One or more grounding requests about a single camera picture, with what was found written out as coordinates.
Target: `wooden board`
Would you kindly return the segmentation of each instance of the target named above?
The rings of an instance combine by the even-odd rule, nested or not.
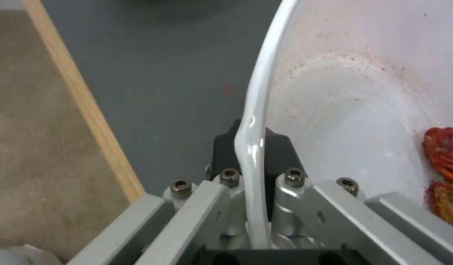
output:
[[[130,203],[133,203],[144,193],[144,189],[48,16],[45,7],[41,0],[23,0],[23,3],[99,144],[102,154],[107,159],[127,199]]]

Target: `metal bracket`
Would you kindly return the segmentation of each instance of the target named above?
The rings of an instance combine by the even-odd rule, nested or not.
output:
[[[135,264],[190,264],[205,248],[218,247],[229,215],[227,188],[203,181]]]
[[[307,234],[327,248],[358,250],[372,264],[440,264],[332,181],[291,187],[284,175],[279,176],[275,203],[289,214],[285,217],[289,222],[285,222],[279,221],[283,216],[273,213],[272,228],[279,233]]]
[[[172,203],[145,194],[94,238],[68,265],[134,264],[174,215]]]

